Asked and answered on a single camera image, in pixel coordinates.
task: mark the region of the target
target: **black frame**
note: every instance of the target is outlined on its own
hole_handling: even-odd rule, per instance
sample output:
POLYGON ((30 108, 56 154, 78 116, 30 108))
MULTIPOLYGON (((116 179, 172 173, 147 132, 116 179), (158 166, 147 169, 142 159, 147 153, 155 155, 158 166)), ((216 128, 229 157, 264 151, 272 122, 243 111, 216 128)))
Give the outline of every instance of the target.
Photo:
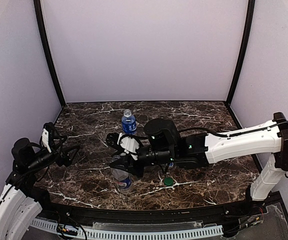
MULTIPOLYGON (((47 61, 48 69, 52 78, 52 82, 62 107, 66 105, 64 95, 59 83, 59 79, 55 70, 55 65, 53 62, 50 45, 47 38, 45 23, 43 19, 43 12, 41 6, 41 0, 33 0, 34 8, 36 14, 36 20, 38 25, 38 30, 45 54, 45 58, 47 61)), ((240 50, 237 58, 237 63, 233 75, 233 79, 231 82, 231 86, 229 89, 229 93, 227 96, 224 105, 226 106, 229 114, 231 115, 236 126, 241 129, 242 126, 236 118, 233 110, 231 109, 231 103, 237 88, 237 84, 239 81, 239 77, 241 74, 248 41, 251 32, 253 14, 255 8, 255 0, 248 0, 247 13, 243 31, 243 37, 240 45, 240 50)), ((259 159, 254 154, 252 155, 255 165, 259 172, 262 171, 262 166, 259 162, 259 159)), ((283 209, 283 213, 285 215, 287 225, 288 225, 288 212, 286 210, 285 204, 281 197, 279 191, 271 192, 269 197, 265 200, 266 205, 280 203, 283 209)), ((52 209, 56 210, 62 216, 66 216, 69 213, 70 218, 77 221, 82 225, 91 226, 93 222, 101 222, 101 223, 120 223, 120 224, 165 224, 165 223, 180 223, 180 222, 191 222, 191 221, 202 221, 204 224, 213 224, 216 223, 218 225, 227 225, 232 222, 227 221, 226 219, 226 211, 231 208, 242 208, 244 201, 237 201, 232 203, 226 203, 215 206, 205 206, 205 207, 197 207, 197 208, 189 208, 189 209, 178 209, 178 210, 142 210, 142 211, 129 211, 129 210, 107 210, 107 209, 95 209, 95 208, 87 208, 87 207, 77 207, 77 206, 69 206, 58 203, 51 203, 52 209)), ((40 216, 44 216, 47 213, 40 213, 40 216)), ((70 223, 70 220, 66 218, 62 218, 64 223, 70 223)))
MULTIPOLYGON (((35 8, 36 21, 38 25, 39 35, 40 35, 40 39, 42 42, 45 58, 47 61, 48 70, 53 81, 53 85, 57 94, 57 98, 62 108, 64 108, 66 105, 66 102, 65 102, 64 95, 60 86, 60 82, 59 82, 59 79, 55 70, 55 65, 54 65, 51 50, 50 50, 50 45, 49 45, 45 23, 43 19, 41 0, 33 0, 33 1, 34 1, 34 8, 35 8)), ((229 88, 227 99, 225 101, 225 104, 227 104, 228 106, 230 106, 232 103, 234 93, 236 91, 236 87, 238 85, 239 77, 241 74, 243 61, 244 61, 245 53, 246 53, 248 42, 249 42, 250 32, 251 32, 254 7, 255 7, 255 0, 248 0, 243 37, 242 37, 242 41, 241 41, 241 45, 239 49, 239 54, 237 58, 237 63, 236 63, 233 79, 229 88)))
MULTIPOLYGON (((237 224, 238 217, 228 218, 227 211, 240 209, 244 206, 244 201, 231 202, 226 204, 195 207, 178 210, 108 210, 88 207, 70 206, 59 203, 51 203, 51 208, 57 212, 52 214, 42 212, 40 217, 58 220, 61 216, 61 224, 72 224, 69 216, 81 225, 93 226, 94 223, 115 223, 115 224, 174 224, 185 222, 200 222, 204 225, 217 224, 230 226, 237 224)), ((265 206, 280 203, 288 226, 288 212, 279 191, 271 192, 265 200, 265 206)))
POLYGON ((35 14, 36 14, 36 20, 37 20, 40 40, 42 42, 48 70, 49 70, 50 76, 52 78, 52 82, 53 82, 59 103, 60 103, 61 107, 64 108, 66 105, 66 102, 65 102, 64 95, 63 95, 63 92, 62 92, 62 89, 60 86, 58 76, 56 74, 56 70, 55 70, 55 66, 54 66, 54 62, 53 62, 53 58, 52 58, 52 54, 51 54, 51 50, 50 50, 48 36, 46 33, 44 19, 43 19, 41 0, 34 0, 34 8, 35 8, 35 14))
POLYGON ((238 85, 238 81, 240 78, 244 57, 246 53, 246 49, 248 47, 250 32, 251 32, 251 26, 252 26, 252 20, 253 20, 253 13, 254 13, 254 7, 255 7, 255 0, 248 0, 248 6, 247 6, 247 13, 246 13, 246 20, 245 20, 245 26, 244 26, 244 32, 242 37, 242 42, 240 44, 239 54, 237 58, 237 63, 233 75, 233 80, 229 88, 228 96, 226 99, 226 103, 230 106, 235 94, 236 87, 238 85))

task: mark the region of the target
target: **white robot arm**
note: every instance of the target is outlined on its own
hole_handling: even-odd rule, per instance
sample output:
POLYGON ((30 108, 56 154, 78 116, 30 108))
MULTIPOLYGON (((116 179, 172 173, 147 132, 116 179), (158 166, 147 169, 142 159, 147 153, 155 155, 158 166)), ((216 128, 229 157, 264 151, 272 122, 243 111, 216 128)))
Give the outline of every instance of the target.
POLYGON ((281 112, 274 119, 263 124, 217 133, 202 127, 186 129, 204 130, 208 133, 181 137, 170 120, 153 119, 144 132, 150 146, 143 146, 140 139, 132 135, 107 136, 106 142, 117 149, 121 157, 110 164, 112 168, 127 171, 138 177, 144 174, 144 167, 156 164, 175 163, 180 168, 194 169, 215 164, 219 161, 259 153, 271 153, 259 177, 246 191, 249 201, 264 201, 272 188, 288 172, 288 121, 281 112))
POLYGON ((66 167, 72 163, 80 146, 63 148, 66 139, 49 122, 43 127, 39 144, 27 138, 14 144, 13 171, 0 196, 0 240, 21 240, 33 219, 50 205, 48 191, 34 187, 35 173, 53 163, 66 167))
MULTIPOLYGON (((20 240, 45 205, 40 199, 49 199, 46 190, 33 191, 37 180, 34 174, 54 162, 69 166, 80 148, 62 149, 66 137, 58 132, 60 143, 55 144, 55 128, 47 124, 40 145, 22 138, 12 149, 15 159, 13 172, 0 197, 0 240, 20 240), (41 150, 35 153, 32 147, 41 150), (72 150, 76 152, 69 157, 68 152, 72 150)), ((202 127, 177 131, 171 120, 160 118, 149 121, 144 132, 147 137, 118 133, 107 135, 107 144, 117 150, 114 155, 121 156, 110 164, 111 168, 142 177, 145 166, 175 163, 181 168, 194 169, 239 156, 271 153, 259 177, 246 190, 246 201, 255 204, 261 204, 288 172, 288 121, 281 112, 263 124, 224 133, 202 127), (180 136, 180 132, 189 130, 207 133, 180 136), (148 139, 150 145, 143 146, 140 139, 148 139)))

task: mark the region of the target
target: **water bottle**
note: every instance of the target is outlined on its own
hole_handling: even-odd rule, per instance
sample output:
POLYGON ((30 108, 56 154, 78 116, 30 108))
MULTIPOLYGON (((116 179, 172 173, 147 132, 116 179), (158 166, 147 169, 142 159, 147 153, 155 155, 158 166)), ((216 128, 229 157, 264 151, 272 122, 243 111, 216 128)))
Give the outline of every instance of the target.
POLYGON ((168 166, 168 170, 170 170, 174 167, 174 163, 170 162, 170 163, 162 164, 162 166, 164 169, 166 169, 166 167, 168 166))
MULTIPOLYGON (((116 155, 112 160, 116 161, 119 158, 120 156, 116 155)), ((121 194, 129 194, 133 191, 134 186, 128 172, 116 168, 111 168, 110 172, 112 173, 117 185, 117 189, 121 194)))
POLYGON ((136 120, 131 110, 126 109, 122 117, 123 132, 126 134, 136 134, 136 120))

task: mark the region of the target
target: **dark brown marble surface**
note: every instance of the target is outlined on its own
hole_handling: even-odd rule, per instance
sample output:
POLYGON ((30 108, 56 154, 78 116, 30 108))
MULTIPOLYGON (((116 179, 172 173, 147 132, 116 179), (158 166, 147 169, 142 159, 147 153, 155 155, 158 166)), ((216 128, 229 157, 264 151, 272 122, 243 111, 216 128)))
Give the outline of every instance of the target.
POLYGON ((207 127, 217 132, 237 129, 222 102, 155 101, 72 103, 65 106, 56 127, 67 145, 81 145, 70 167, 53 164, 37 185, 46 188, 54 203, 115 210, 169 210, 203 207, 243 200, 245 189, 259 172, 251 156, 237 157, 200 169, 175 166, 169 175, 175 185, 162 185, 158 166, 147 167, 143 178, 132 176, 134 191, 120 194, 107 164, 115 151, 106 145, 108 133, 122 132, 124 109, 137 121, 137 135, 154 118, 171 119, 178 130, 207 127))

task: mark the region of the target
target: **lavender wall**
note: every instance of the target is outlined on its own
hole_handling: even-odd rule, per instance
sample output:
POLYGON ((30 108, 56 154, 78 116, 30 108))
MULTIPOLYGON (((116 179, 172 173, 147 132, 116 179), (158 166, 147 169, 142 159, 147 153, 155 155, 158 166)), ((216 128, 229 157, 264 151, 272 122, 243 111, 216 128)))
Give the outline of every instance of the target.
POLYGON ((33 1, 0 0, 0 194, 12 171, 14 142, 37 141, 60 109, 33 1))
MULTIPOLYGON (((275 112, 288 118, 288 0, 256 1, 232 108, 244 127, 272 119, 275 112)), ((275 189, 288 210, 288 179, 275 189)))
POLYGON ((43 0, 67 102, 225 100, 247 0, 43 0))

